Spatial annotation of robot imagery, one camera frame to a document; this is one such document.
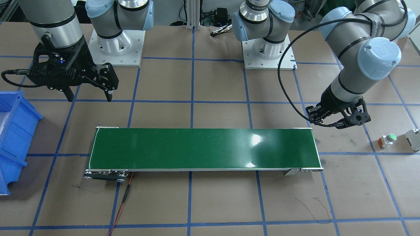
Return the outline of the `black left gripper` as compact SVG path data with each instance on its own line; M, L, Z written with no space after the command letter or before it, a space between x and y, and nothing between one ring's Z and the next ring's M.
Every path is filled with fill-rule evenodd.
M344 129L353 126L361 126L371 121L366 108L366 102L362 96L357 96L354 101L345 102L338 99L331 88L327 88L321 95L321 101L314 106L305 108L309 121L322 126L324 119L332 114L341 113L343 118L327 127Z

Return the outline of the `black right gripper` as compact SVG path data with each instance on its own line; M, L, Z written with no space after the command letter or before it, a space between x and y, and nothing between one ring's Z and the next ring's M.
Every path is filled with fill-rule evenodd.
M58 48L52 37L44 35L35 48L33 65L28 78L36 85L64 90L69 102L74 99L70 86L89 83L106 91L107 101L112 101L119 80L111 63L96 65L84 36L73 45Z

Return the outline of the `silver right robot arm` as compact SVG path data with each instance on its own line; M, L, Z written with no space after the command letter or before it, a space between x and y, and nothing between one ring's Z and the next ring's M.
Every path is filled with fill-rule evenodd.
M149 31L154 24L152 0L87 0L78 14L75 0L19 0L39 44L30 69L12 70L32 82L62 92L68 101L71 87L90 84L101 89L108 102L119 79L111 62L95 62L91 49L116 58L133 49L128 31Z

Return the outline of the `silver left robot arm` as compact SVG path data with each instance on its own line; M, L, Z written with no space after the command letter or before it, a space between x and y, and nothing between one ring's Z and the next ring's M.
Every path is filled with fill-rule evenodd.
M340 6L328 12L319 29L343 69L321 95L316 106L306 108L310 123L324 127L326 117L340 113L343 118L328 127L343 129L361 126L371 120L363 94L384 79L399 64L401 50L394 42L408 36L416 23L414 11L404 1L356 0L352 11ZM281 63L285 36L297 12L319 11L323 0L246 0L232 16L239 41L255 39L258 57Z

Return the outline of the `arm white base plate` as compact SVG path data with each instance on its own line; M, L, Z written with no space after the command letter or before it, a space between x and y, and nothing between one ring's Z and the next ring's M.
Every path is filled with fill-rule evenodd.
M248 70L277 70L279 61L284 56L280 70L297 69L297 63L292 48L285 52L290 44L289 35L281 44L271 44L263 39L243 41L242 52L244 68Z
M145 31L125 30L114 39L103 39L93 30L89 50L97 65L139 67L144 39Z

